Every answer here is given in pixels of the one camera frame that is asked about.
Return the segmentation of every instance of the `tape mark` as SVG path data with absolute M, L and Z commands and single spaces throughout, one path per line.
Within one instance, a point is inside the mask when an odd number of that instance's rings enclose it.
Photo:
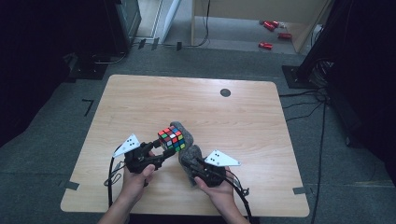
M 293 192 L 294 192 L 294 194 L 306 194 L 304 187 L 294 188 Z
M 85 114 L 84 114 L 84 117 L 87 117 L 88 113 L 90 113 L 91 107 L 92 107 L 92 105 L 93 105 L 93 101 L 94 101 L 94 100 L 82 99 L 82 102 L 91 102 L 90 105 L 88 106 L 87 111 L 86 111 Z
M 177 42 L 176 51 L 181 50 L 181 42 Z
M 62 180 L 61 183 L 59 183 L 58 187 L 61 189 L 78 190 L 79 184 L 68 180 Z
M 140 40 L 139 48 L 138 48 L 138 49 L 142 49 L 143 47 L 145 47 L 145 44 L 146 44 L 146 39 Z
M 155 49 L 157 48 L 157 46 L 158 46 L 158 41 L 160 41 L 160 38 L 159 38 L 159 37 L 157 37 L 157 38 L 154 39 L 154 43 L 152 43 L 151 50 L 155 50 Z

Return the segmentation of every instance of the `round hole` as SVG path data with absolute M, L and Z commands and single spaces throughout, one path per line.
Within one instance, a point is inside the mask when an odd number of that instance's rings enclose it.
M 231 91 L 228 90 L 228 89 L 222 89 L 222 90 L 220 91 L 220 94 L 221 94 L 222 96 L 224 96 L 224 97 L 229 97 L 229 96 L 231 95 Z

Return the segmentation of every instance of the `red tool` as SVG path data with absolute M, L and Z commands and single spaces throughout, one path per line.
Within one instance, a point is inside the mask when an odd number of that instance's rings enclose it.
M 259 48 L 271 50 L 272 49 L 272 44 L 266 43 L 266 42 L 260 42 Z
M 279 22 L 278 21 L 270 21 L 271 24 L 273 24 L 273 26 L 275 26 L 275 28 L 279 27 Z
M 262 25 L 271 32 L 275 30 L 275 26 L 269 21 L 265 21 Z
M 291 34 L 289 34 L 289 33 L 279 33 L 279 34 L 277 34 L 277 38 L 280 38 L 280 39 L 291 39 Z

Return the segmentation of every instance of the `white sticker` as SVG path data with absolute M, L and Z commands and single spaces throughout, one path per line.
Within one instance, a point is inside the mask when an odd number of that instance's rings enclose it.
M 129 136 L 129 138 L 127 140 L 125 140 L 124 143 L 122 143 L 122 145 L 119 147 L 119 149 L 117 149 L 117 151 L 114 152 L 113 158 L 116 158 L 119 155 L 122 155 L 129 151 L 132 151 L 134 149 L 137 149 L 138 147 L 140 147 L 140 143 L 137 140 L 136 136 L 134 134 L 132 134 L 131 136 Z
M 219 150 L 214 150 L 208 157 L 206 157 L 205 162 L 214 166 L 240 166 L 241 162 L 235 160 L 234 158 L 220 152 Z

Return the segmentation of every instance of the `colorful cube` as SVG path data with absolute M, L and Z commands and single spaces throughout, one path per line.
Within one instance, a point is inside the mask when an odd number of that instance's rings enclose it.
M 178 152 L 186 147 L 183 134 L 174 126 L 170 126 L 169 128 L 158 132 L 158 137 L 160 138 L 161 146 L 164 150 L 174 149 Z

